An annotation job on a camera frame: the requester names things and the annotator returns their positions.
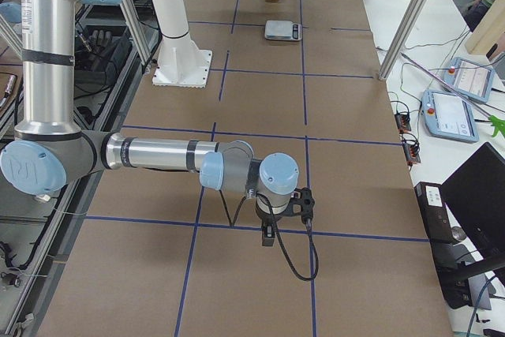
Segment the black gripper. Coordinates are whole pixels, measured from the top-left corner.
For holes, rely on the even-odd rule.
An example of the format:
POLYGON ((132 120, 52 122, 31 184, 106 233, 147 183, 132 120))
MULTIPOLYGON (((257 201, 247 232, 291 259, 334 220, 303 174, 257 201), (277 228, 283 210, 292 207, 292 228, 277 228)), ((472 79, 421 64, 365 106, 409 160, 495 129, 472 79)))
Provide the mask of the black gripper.
MULTIPOLYGON (((311 223, 314 217, 315 200, 312 190, 308 187, 296 188, 282 216, 301 217, 302 223, 311 223)), ((272 224, 261 225, 261 244, 263 247, 272 247, 275 243, 275 231, 272 224)))

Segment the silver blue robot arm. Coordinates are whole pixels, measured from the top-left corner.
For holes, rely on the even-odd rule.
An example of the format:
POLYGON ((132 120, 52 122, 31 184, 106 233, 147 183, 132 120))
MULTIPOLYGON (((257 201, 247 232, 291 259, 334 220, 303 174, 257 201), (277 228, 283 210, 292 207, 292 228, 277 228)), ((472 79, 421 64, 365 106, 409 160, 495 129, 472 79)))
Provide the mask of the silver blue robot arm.
POLYGON ((1 153, 6 180, 41 195, 121 167, 195 172, 203 187, 255 200, 265 246, 280 242, 283 217, 299 216, 311 228, 312 193, 298 187, 299 169, 287 154, 257 159, 244 141, 141 139, 84 131, 74 121, 75 6, 121 1, 21 0, 24 117, 1 153))

